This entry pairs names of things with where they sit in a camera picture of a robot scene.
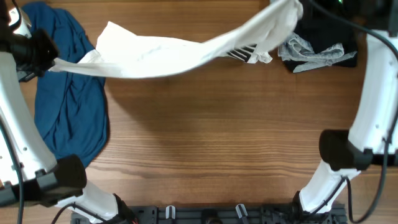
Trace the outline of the white t-shirt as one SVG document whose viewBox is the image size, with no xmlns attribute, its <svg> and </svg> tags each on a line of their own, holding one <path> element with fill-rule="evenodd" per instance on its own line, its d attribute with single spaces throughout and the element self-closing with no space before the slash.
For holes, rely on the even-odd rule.
<svg viewBox="0 0 398 224">
<path fill-rule="evenodd" d="M 56 58 L 51 71 L 139 79 L 177 75 L 218 57 L 269 63 L 269 52 L 293 33 L 302 15 L 298 0 L 278 0 L 242 26 L 206 42 L 136 35 L 109 22 L 94 50 L 78 63 Z"/>
</svg>

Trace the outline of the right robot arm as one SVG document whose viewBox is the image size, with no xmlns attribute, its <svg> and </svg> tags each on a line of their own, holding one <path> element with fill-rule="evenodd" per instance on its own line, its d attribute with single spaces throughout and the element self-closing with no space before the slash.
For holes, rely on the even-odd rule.
<svg viewBox="0 0 398 224">
<path fill-rule="evenodd" d="M 371 165 L 381 166 L 376 194 L 365 214 L 368 219 L 384 190 L 389 166 L 397 165 L 397 1 L 359 1 L 356 16 L 362 26 L 309 1 L 316 10 L 346 26 L 366 33 L 368 48 L 361 99 L 349 130 L 324 130 L 320 135 L 321 162 L 310 182 L 298 192 L 302 219 L 327 213 L 351 180 Z"/>
</svg>

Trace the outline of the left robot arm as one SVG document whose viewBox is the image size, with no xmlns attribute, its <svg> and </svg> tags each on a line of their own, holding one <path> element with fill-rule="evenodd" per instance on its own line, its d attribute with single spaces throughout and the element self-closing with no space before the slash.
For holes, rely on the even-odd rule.
<svg viewBox="0 0 398 224">
<path fill-rule="evenodd" d="M 66 10 L 1 6 L 1 206 L 70 209 L 89 223 L 137 223 L 116 195 L 86 179 L 108 139 L 106 77 Z"/>
</svg>

